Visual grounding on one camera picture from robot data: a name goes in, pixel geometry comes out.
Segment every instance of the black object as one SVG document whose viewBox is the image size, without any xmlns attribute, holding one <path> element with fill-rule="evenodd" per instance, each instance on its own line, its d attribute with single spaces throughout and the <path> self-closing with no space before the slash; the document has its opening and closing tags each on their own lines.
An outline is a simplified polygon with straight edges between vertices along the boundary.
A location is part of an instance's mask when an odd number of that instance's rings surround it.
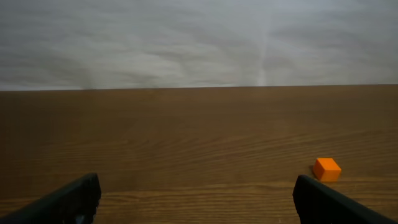
<svg viewBox="0 0 398 224">
<path fill-rule="evenodd" d="M 301 224 L 397 224 L 306 175 L 297 178 L 293 200 Z"/>
<path fill-rule="evenodd" d="M 101 198 L 96 174 L 84 177 L 0 219 L 1 224 L 89 224 Z"/>
</svg>

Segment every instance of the wood grain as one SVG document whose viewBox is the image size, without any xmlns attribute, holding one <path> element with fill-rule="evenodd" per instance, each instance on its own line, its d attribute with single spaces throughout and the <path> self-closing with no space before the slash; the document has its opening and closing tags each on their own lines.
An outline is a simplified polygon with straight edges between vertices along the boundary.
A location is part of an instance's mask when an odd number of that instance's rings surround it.
<svg viewBox="0 0 398 224">
<path fill-rule="evenodd" d="M 329 186 L 398 221 L 398 86 L 0 92 L 0 214 L 87 172 L 96 223 L 299 223 L 316 157 Z"/>
</svg>

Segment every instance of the orange block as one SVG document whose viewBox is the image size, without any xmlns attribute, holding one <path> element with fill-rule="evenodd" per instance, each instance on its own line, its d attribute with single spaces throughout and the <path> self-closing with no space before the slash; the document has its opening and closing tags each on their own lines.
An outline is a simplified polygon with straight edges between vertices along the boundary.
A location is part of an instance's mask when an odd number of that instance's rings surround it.
<svg viewBox="0 0 398 224">
<path fill-rule="evenodd" d="M 313 166 L 313 173 L 320 181 L 333 182 L 338 180 L 341 168 L 332 158 L 318 158 Z"/>
</svg>

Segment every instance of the cube front face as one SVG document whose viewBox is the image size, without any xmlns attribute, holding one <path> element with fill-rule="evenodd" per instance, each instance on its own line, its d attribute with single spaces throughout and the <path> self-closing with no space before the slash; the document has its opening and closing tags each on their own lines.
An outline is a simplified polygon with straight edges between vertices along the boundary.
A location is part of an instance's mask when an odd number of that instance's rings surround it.
<svg viewBox="0 0 398 224">
<path fill-rule="evenodd" d="M 341 168 L 332 158 L 318 158 L 313 167 L 313 173 L 322 182 L 337 181 Z"/>
</svg>

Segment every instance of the white paper sheet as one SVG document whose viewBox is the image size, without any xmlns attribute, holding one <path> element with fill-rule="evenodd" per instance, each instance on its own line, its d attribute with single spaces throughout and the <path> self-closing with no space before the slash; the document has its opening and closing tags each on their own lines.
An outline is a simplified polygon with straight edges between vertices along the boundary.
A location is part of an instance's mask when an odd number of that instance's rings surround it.
<svg viewBox="0 0 398 224">
<path fill-rule="evenodd" d="M 396 0 L 4 0 L 0 90 L 398 83 Z"/>
</svg>

